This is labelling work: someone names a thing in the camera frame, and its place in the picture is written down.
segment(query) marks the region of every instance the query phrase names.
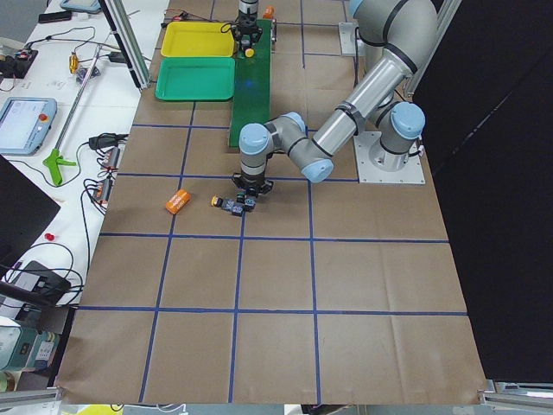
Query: computer monitor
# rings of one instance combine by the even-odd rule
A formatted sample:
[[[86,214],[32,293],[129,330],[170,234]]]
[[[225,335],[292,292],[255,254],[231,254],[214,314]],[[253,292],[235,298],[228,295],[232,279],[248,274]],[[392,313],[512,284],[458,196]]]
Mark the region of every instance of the computer monitor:
[[[0,264],[11,267],[33,245],[60,206],[0,156]],[[0,277],[6,272],[0,267]]]

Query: white table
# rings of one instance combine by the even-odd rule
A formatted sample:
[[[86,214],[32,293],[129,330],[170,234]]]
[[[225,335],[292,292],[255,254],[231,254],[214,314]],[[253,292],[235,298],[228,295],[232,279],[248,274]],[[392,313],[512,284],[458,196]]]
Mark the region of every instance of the white table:
[[[168,0],[124,0],[127,13],[131,14],[130,23],[135,32],[140,49],[148,59],[151,59],[159,36],[160,25],[163,21],[164,10]],[[50,4],[47,12],[60,11],[59,1]],[[69,22],[56,22],[37,24],[29,37],[29,41],[42,39],[47,35],[64,32],[75,27],[93,26],[96,29],[96,42],[104,42],[110,33],[110,28],[104,14],[89,15],[86,20],[79,20],[73,14]],[[73,39],[87,39],[92,35],[92,30],[77,30],[67,35],[59,36]],[[106,43],[116,45],[112,35]],[[49,156],[55,142],[60,135],[67,114],[73,104],[79,90],[79,84],[75,76],[69,73],[69,56],[75,46],[74,41],[43,41],[33,45],[33,49],[39,51],[35,62],[30,68],[24,80],[17,80],[16,85],[9,93],[0,92],[0,105],[8,97],[45,97],[54,98],[58,103],[58,113],[54,119],[52,129],[48,133],[43,146],[33,155],[26,157],[6,156],[9,160],[22,160],[25,163],[42,171],[48,178],[48,169],[42,165],[42,161]],[[81,60],[92,58],[96,45],[86,44],[79,48],[77,53]],[[103,49],[101,54],[107,54],[112,49]],[[140,92],[135,87],[129,70],[124,64],[114,64],[103,58],[97,65],[101,75],[91,79],[87,84],[78,109],[73,116],[73,121],[61,144],[60,153],[67,160],[75,161],[75,152],[80,144],[89,137],[97,136],[103,132],[128,133],[134,118]],[[13,80],[4,80],[0,85],[2,89],[10,89]],[[82,171],[77,179],[64,187],[53,188],[48,186],[38,173],[27,168],[21,163],[14,165],[34,184],[56,200],[60,206],[60,212],[52,223],[44,231],[55,236],[54,242],[67,246],[75,257],[73,269],[86,278],[86,236],[82,220],[80,194],[83,191],[83,180],[92,178],[98,180],[99,165],[96,162],[97,154],[85,146],[80,151],[80,165]],[[70,180],[77,173],[76,167],[60,166],[64,182]],[[101,227],[103,216],[84,198],[86,224],[90,234],[91,252],[94,251]],[[36,241],[45,242],[43,236]],[[41,246],[22,257],[22,267],[30,260],[51,268],[69,266],[69,257],[58,246]],[[75,275],[68,279],[73,286],[79,284]],[[71,301],[73,294],[66,294],[59,304]]]

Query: yellow tray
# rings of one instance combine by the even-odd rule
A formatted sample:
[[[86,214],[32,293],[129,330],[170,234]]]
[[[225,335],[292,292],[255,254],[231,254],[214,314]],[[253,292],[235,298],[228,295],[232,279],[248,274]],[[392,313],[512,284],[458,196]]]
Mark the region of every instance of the yellow tray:
[[[228,29],[228,23],[172,22],[163,39],[162,55],[232,56],[234,39],[230,30],[226,31]]]

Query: blue joint cap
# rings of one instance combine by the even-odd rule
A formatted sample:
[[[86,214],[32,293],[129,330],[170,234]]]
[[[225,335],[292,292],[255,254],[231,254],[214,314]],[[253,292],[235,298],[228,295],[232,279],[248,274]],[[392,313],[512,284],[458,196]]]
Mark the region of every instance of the blue joint cap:
[[[415,140],[423,132],[426,118],[421,108],[410,102],[401,102],[391,110],[391,124],[401,137]]]
[[[262,153],[269,144],[269,132],[264,125],[246,124],[240,130],[238,146],[247,156],[255,156]]]
[[[349,14],[355,16],[357,9],[365,0],[350,0],[349,2]]]
[[[305,122],[303,121],[302,116],[300,114],[298,114],[297,112],[289,112],[288,114],[284,114],[283,117],[293,119],[305,134],[308,133],[308,129],[305,126]]]
[[[334,165],[331,160],[323,158],[308,164],[302,169],[302,174],[312,183],[319,183],[330,176]]]

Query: green tool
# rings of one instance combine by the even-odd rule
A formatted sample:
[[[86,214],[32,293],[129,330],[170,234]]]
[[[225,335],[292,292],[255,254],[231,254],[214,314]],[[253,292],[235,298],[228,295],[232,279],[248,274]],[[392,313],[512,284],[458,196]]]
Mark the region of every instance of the green tool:
[[[102,50],[102,45],[99,44],[96,47],[96,51],[94,53],[94,58],[92,59],[92,63],[88,68],[88,70],[86,71],[85,77],[83,78],[83,81],[80,84],[79,92],[75,97],[75,101],[73,102],[71,110],[67,115],[66,123],[63,125],[63,128],[61,129],[60,137],[58,138],[58,141],[56,142],[54,148],[52,149],[50,156],[46,157],[42,162],[42,164],[44,164],[46,167],[48,167],[48,170],[50,170],[50,175],[52,176],[52,182],[54,183],[55,186],[60,186],[61,183],[63,182],[63,177],[61,176],[61,172],[60,172],[60,166],[77,165],[76,162],[69,162],[68,160],[65,160],[63,156],[60,154],[61,142],[63,141],[63,138],[67,134],[67,130],[69,129],[69,125],[71,124],[71,120],[73,119],[73,115],[75,114],[75,111],[77,111],[77,105],[79,104],[80,97],[85,91],[86,83],[92,77],[92,72],[96,67],[96,62],[98,61],[101,50]]]

